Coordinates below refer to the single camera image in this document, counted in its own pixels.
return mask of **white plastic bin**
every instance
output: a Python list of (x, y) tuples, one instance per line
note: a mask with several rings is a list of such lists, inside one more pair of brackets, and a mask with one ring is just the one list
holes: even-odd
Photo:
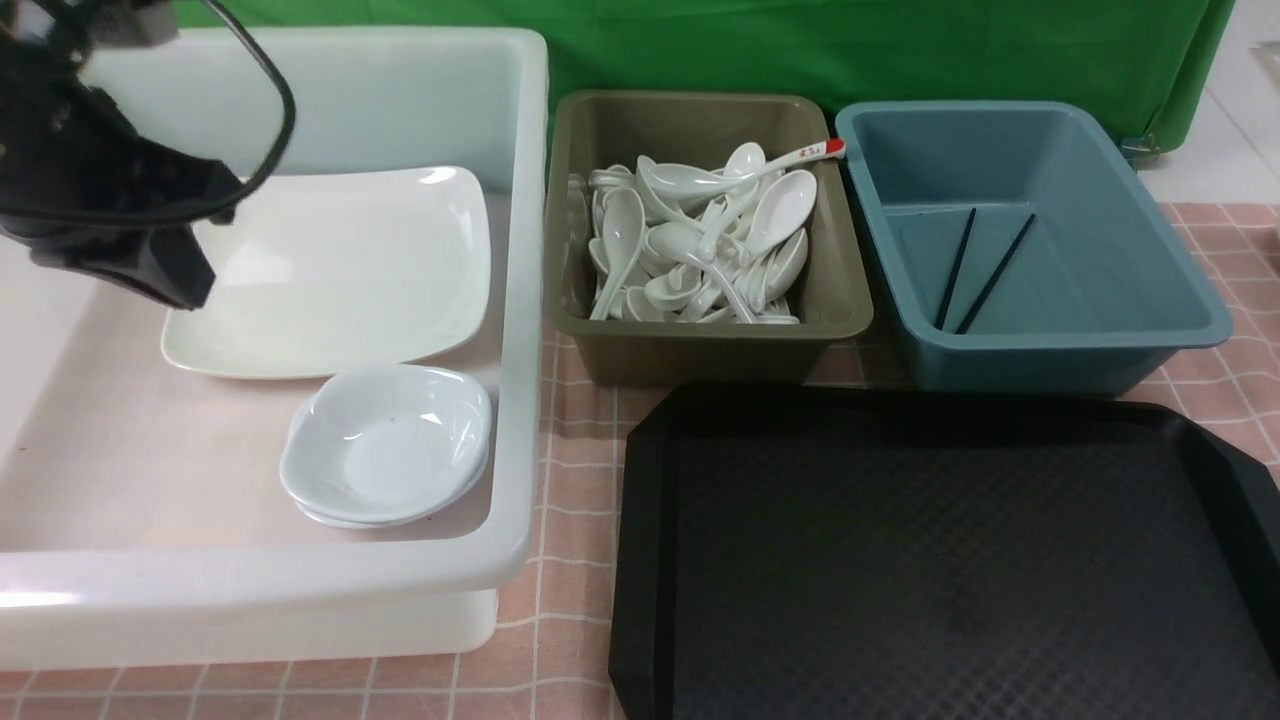
[[(276, 464), (319, 382), (168, 366), (164, 310), (0, 243), (0, 667), (461, 652), (529, 553), (539, 418), (547, 49), (516, 29), (259, 29), (298, 100), (283, 174), (456, 164), (490, 205), (490, 311), (433, 364), (497, 401), (492, 477), (430, 521), (301, 516)], [(195, 31), (87, 76), (141, 132), (248, 174), (279, 100), (239, 44)]]

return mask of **pink checkered tablecloth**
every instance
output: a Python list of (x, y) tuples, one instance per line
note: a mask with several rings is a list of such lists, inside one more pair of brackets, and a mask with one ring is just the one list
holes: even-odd
[[(1277, 206), (1164, 209), (1231, 307), (1235, 337), (1179, 354), (1129, 398), (1198, 420), (1275, 475)], [(810, 380), (905, 386), (886, 327), (833, 347)], [(625, 438), (664, 393), (596, 387), (566, 337), (549, 336), (543, 352), (535, 555), (503, 588), (489, 644), (461, 656), (0, 673), (0, 720), (622, 720), (605, 660)]]

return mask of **olive green bin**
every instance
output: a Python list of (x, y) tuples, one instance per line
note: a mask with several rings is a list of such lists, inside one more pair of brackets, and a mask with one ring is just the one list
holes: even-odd
[(658, 163), (714, 169), (739, 145), (772, 159), (831, 137), (813, 102), (778, 95), (582, 91), (556, 113), (545, 223), (545, 301), (552, 325), (572, 337), (593, 380), (669, 387), (695, 380), (799, 383), (827, 347), (856, 336), (873, 309), (840, 160), (815, 163), (809, 266), (787, 295), (799, 325), (589, 320), (596, 273), (586, 254), (591, 170)]

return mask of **blue plastic bin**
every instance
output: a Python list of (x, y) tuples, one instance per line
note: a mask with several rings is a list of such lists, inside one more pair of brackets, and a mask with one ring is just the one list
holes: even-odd
[[(867, 102), (836, 131), (929, 391), (1121, 395), (1231, 315), (1087, 113), (1056, 102)], [(948, 318), (933, 327), (970, 209)], [(1030, 213), (968, 334), (954, 331)]]

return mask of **white bowl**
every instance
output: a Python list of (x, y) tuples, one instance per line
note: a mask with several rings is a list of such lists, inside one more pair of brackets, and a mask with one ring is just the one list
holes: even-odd
[(274, 177), (229, 225), (198, 223), (218, 282), (169, 313), (160, 346), (188, 370), (321, 378), (439, 355), (489, 306), (489, 217), (463, 168)]
[[(471, 480), (467, 482), (467, 484), (462, 489), (461, 495), (466, 495), (467, 491), (470, 491), (472, 486), (475, 486), (477, 482), (480, 482), (480, 475), (484, 475), (484, 466), (481, 466), (479, 470), (476, 470), (475, 475), (471, 475)], [(320, 523), (321, 525), (328, 525), (330, 528), (337, 528), (339, 530), (380, 530), (380, 529), (384, 529), (384, 528), (396, 528), (396, 527), (399, 527), (399, 525), (407, 525), (410, 523), (416, 523), (416, 521), (421, 520), (422, 518), (429, 518), (429, 516), (431, 516), (434, 514), (434, 511), (422, 512), (421, 515), (411, 515), (411, 516), (404, 518), (402, 520), (392, 520), (389, 523), (353, 523), (351, 520), (339, 520), (337, 518), (330, 518), (328, 515), (325, 515), (324, 512), (320, 512), (319, 510), (315, 510), (312, 507), (307, 507), (306, 505), (302, 505), (301, 502), (294, 502), (294, 505), (297, 505), (298, 511), (302, 512), (303, 515), (306, 515), (307, 518), (311, 518), (312, 520), (315, 520), (316, 523)]]
[(474, 378), (385, 365), (335, 375), (294, 416), (280, 482), (332, 520), (378, 525), (430, 515), (475, 483), (493, 407)]

